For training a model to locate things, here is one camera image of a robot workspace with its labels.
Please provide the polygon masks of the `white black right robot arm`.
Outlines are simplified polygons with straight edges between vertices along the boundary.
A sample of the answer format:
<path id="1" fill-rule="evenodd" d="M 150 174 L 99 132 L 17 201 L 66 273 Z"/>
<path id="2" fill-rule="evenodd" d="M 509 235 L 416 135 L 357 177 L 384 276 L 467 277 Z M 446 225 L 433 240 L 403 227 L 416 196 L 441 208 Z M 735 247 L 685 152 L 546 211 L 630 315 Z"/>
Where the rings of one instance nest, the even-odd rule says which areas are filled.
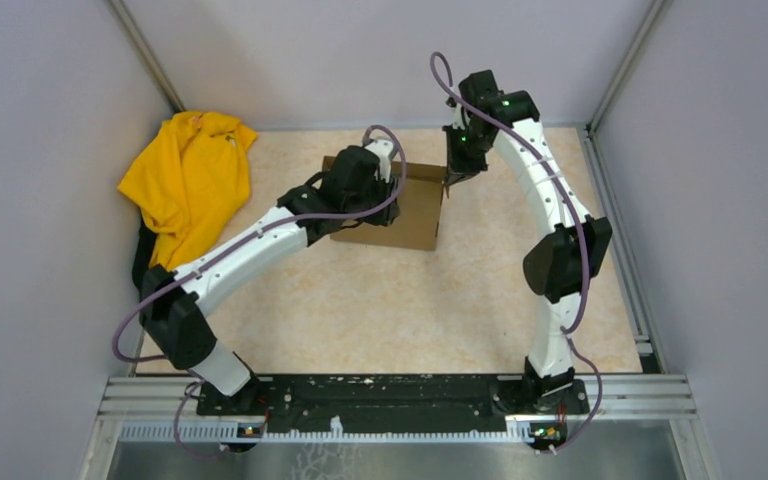
<path id="1" fill-rule="evenodd" d="M 525 360 L 523 398 L 536 412 L 550 411 L 572 385 L 570 334 L 580 325 L 590 281 L 600 272 L 612 237 L 574 194 L 548 145 L 540 113 L 525 91 L 505 93 L 489 70 L 458 85 L 447 104 L 454 120 L 444 127 L 445 186 L 486 171 L 496 152 L 532 208 L 539 242 L 525 255 L 526 283 L 538 296 L 534 345 Z"/>

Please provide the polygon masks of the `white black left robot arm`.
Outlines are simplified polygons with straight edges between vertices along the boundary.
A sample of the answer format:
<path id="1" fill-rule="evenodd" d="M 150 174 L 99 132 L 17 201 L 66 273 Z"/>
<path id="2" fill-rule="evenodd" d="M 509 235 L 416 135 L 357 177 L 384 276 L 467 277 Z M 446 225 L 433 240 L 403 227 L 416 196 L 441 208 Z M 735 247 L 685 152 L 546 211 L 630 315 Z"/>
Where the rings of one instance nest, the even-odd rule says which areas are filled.
<path id="1" fill-rule="evenodd" d="M 392 140 L 349 146 L 243 233 L 172 271 L 147 271 L 139 321 L 166 359 L 210 384 L 233 412 L 252 411 L 260 399 L 257 376 L 217 339 L 208 317 L 244 284 L 322 238 L 362 224 L 391 225 L 406 180 L 392 163 L 402 154 Z"/>

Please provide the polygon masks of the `brown cardboard box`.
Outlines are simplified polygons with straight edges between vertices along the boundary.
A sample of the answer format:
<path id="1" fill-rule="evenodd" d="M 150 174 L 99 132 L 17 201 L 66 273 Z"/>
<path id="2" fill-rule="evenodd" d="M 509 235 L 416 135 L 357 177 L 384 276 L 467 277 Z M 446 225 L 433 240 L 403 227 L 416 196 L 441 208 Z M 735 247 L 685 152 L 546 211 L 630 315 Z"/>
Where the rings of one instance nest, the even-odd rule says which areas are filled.
<path id="1" fill-rule="evenodd" d="M 407 172 L 405 185 L 391 204 L 398 207 L 399 215 L 390 225 L 363 223 L 349 228 L 353 221 L 347 221 L 346 229 L 332 233 L 330 238 L 343 243 L 434 251 L 446 170 L 443 166 L 408 163 Z"/>

